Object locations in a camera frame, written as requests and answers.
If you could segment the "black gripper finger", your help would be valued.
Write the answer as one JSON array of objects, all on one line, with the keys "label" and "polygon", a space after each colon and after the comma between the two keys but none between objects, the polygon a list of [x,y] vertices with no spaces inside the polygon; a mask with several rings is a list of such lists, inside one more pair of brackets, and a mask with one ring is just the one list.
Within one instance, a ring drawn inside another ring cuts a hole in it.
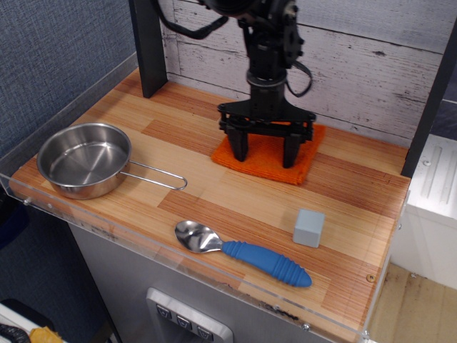
[{"label": "black gripper finger", "polygon": [[238,161],[245,161],[248,153],[248,134],[243,129],[229,126],[226,135],[234,158]]},{"label": "black gripper finger", "polygon": [[283,140],[283,168],[291,168],[295,164],[301,145],[305,142],[303,135],[292,134]]}]

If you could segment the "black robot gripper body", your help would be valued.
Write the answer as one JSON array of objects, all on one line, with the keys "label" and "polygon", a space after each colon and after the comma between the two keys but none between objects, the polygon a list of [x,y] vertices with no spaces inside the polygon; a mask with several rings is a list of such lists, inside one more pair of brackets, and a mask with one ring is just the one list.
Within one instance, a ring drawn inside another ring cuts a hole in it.
[{"label": "black robot gripper body", "polygon": [[219,127],[224,132],[293,137],[300,143],[313,139],[316,115],[290,104],[285,98],[286,77],[260,79],[249,76],[250,98],[218,105]]}]

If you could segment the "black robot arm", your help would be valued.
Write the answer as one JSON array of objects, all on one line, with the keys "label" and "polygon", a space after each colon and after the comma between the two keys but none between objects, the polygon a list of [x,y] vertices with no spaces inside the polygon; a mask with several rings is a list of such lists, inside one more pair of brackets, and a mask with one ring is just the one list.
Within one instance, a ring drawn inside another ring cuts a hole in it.
[{"label": "black robot arm", "polygon": [[235,18],[243,30],[249,68],[246,80],[250,97],[245,101],[220,104],[219,122],[234,157],[244,161],[248,136],[257,134],[283,138],[283,167],[294,165],[301,145],[313,138],[314,113],[290,104],[285,92],[287,71],[296,67],[304,40],[299,36],[295,1],[202,1],[216,13]]}]

